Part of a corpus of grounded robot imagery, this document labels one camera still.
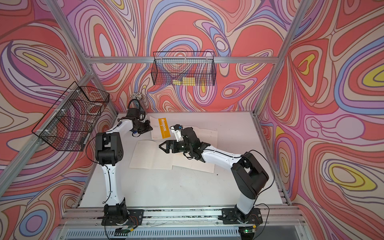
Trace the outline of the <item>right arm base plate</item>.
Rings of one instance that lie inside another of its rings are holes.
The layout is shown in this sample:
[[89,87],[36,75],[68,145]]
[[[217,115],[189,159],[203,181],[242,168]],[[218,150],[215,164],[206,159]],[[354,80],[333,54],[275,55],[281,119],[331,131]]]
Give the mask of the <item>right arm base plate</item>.
[[237,208],[224,208],[221,211],[222,215],[218,217],[218,220],[222,221],[224,225],[252,224],[258,226],[263,223],[259,208],[252,208],[248,214],[244,214]]

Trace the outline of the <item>mesh pencil cup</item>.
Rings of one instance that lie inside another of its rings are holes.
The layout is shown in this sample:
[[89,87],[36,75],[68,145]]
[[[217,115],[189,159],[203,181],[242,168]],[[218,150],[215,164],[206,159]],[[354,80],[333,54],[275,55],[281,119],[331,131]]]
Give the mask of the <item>mesh pencil cup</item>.
[[144,95],[143,95],[142,93],[132,93],[132,94],[131,94],[131,99],[132,99],[132,100],[133,100],[133,99],[136,99],[136,100],[138,100],[139,102],[143,103],[145,97],[144,97]]

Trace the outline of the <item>yellow sticky notes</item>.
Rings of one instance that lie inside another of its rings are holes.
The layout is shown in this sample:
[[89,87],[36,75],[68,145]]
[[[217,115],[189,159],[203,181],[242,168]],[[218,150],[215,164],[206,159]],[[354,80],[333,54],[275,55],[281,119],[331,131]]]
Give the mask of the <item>yellow sticky notes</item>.
[[173,80],[172,84],[176,86],[195,86],[196,79],[194,77],[183,77],[181,80]]

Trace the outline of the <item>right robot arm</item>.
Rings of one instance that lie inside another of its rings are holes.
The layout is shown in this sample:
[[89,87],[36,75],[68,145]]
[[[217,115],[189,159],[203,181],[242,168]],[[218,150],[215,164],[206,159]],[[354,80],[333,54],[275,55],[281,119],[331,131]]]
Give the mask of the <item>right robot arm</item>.
[[166,154],[182,153],[188,160],[209,163],[230,171],[241,192],[237,204],[233,208],[222,209],[218,220],[225,225],[253,224],[263,222],[257,218],[255,202],[269,180],[267,171],[251,152],[232,154],[219,150],[209,143],[200,141],[192,127],[181,125],[171,127],[175,140],[167,140],[159,145]]

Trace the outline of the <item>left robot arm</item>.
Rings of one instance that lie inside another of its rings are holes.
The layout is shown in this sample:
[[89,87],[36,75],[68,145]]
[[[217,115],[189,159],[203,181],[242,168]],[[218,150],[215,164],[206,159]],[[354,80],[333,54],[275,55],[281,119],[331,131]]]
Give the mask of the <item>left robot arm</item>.
[[146,120],[146,111],[140,100],[132,99],[125,117],[118,119],[115,126],[106,132],[96,135],[95,158],[102,167],[106,181],[106,196],[104,202],[104,214],[107,217],[127,219],[129,211],[126,207],[125,197],[121,192],[121,182],[118,175],[118,163],[123,159],[124,149],[121,137],[131,133],[133,137],[139,137],[150,132],[153,128],[150,121]]

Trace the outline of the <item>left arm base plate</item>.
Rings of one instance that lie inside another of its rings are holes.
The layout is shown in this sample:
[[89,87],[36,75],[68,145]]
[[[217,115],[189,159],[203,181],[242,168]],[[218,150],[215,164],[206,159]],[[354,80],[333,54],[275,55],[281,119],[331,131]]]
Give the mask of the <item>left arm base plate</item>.
[[102,226],[140,226],[143,217],[142,209],[108,210],[102,219]]

